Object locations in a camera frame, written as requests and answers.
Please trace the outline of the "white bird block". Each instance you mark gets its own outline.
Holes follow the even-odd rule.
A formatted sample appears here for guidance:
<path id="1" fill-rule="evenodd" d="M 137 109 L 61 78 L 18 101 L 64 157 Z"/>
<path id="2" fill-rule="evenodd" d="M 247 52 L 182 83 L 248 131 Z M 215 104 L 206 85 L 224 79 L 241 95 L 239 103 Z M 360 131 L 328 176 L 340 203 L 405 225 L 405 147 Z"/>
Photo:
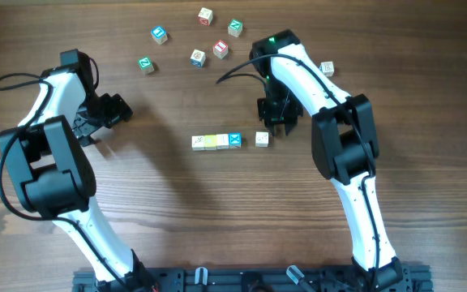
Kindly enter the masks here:
<path id="1" fill-rule="evenodd" d="M 255 146 L 257 148 L 266 148 L 269 144 L 269 133 L 257 131 L 255 133 Z"/>

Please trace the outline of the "plain cream block with 9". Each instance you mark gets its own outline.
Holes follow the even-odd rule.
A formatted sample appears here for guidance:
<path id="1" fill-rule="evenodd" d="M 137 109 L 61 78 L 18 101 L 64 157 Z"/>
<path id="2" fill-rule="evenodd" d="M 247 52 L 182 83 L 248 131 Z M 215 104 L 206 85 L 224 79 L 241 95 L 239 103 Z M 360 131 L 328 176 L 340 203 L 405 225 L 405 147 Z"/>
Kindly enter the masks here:
<path id="1" fill-rule="evenodd" d="M 203 135 L 193 135 L 191 137 L 191 147 L 193 151 L 204 151 L 205 142 Z"/>

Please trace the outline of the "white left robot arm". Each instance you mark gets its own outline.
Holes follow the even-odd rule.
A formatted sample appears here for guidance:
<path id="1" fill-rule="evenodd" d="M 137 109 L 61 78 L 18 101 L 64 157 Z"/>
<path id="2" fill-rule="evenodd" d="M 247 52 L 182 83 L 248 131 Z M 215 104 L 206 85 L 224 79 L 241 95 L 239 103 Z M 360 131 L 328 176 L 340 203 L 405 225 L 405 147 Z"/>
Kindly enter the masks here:
<path id="1" fill-rule="evenodd" d="M 0 199 L 16 216 L 52 221 L 94 271 L 98 291 L 147 291 L 152 276 L 114 232 L 96 201 L 96 177 L 83 148 L 101 127 L 128 120 L 118 94 L 97 96 L 91 67 L 67 65 L 24 73 L 40 93 L 17 127 L 0 133 Z"/>

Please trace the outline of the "white apple block green N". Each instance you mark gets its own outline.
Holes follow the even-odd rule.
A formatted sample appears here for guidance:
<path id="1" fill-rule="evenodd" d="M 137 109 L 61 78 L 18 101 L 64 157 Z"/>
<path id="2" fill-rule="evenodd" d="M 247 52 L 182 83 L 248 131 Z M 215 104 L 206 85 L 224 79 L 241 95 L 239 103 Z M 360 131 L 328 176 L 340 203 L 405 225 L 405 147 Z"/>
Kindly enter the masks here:
<path id="1" fill-rule="evenodd" d="M 216 148 L 218 150 L 229 148 L 229 135 L 228 134 L 217 134 L 216 135 Z"/>

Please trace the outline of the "yellow-top block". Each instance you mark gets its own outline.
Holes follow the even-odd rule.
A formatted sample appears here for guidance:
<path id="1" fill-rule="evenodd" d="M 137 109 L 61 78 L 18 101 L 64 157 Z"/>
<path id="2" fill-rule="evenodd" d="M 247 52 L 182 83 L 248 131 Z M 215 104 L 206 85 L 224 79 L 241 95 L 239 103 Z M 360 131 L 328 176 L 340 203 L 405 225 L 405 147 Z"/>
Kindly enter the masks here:
<path id="1" fill-rule="evenodd" d="M 242 146 L 242 135 L 240 133 L 229 133 L 229 148 L 240 148 Z"/>

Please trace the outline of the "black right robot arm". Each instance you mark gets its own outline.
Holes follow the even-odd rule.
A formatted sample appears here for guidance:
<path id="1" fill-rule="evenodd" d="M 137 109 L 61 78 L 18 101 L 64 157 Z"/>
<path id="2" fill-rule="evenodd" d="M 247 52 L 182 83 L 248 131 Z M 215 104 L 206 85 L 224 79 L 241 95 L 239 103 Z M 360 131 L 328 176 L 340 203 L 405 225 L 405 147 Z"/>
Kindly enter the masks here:
<path id="1" fill-rule="evenodd" d="M 332 66 L 316 66 L 290 30 L 252 45 L 250 59 L 265 78 L 288 90 L 311 116 L 311 152 L 318 171 L 341 198 L 349 224 L 353 263 L 368 290 L 402 279 L 400 261 L 388 241 L 375 189 L 379 155 L 371 103 L 329 78 Z"/>

